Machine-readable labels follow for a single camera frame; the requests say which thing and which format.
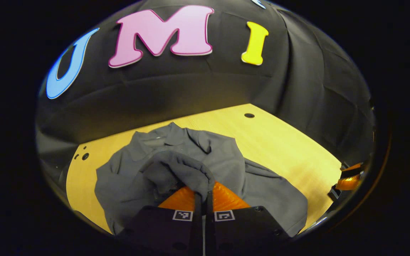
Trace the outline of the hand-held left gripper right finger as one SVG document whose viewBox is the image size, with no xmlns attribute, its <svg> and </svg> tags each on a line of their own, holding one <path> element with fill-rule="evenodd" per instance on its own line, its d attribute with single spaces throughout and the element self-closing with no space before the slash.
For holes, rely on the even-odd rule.
<svg viewBox="0 0 410 256">
<path fill-rule="evenodd" d="M 208 192 L 207 256 L 272 256 L 291 240 L 264 206 L 250 206 L 219 182 Z"/>
</svg>

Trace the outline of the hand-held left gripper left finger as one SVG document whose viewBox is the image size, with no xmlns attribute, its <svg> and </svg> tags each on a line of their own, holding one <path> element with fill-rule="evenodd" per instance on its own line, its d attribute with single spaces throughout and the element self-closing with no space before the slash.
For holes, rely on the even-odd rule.
<svg viewBox="0 0 410 256">
<path fill-rule="evenodd" d="M 144 206 L 116 239 L 131 256 L 201 256 L 201 207 L 200 194 L 183 187 L 158 207 Z"/>
</svg>

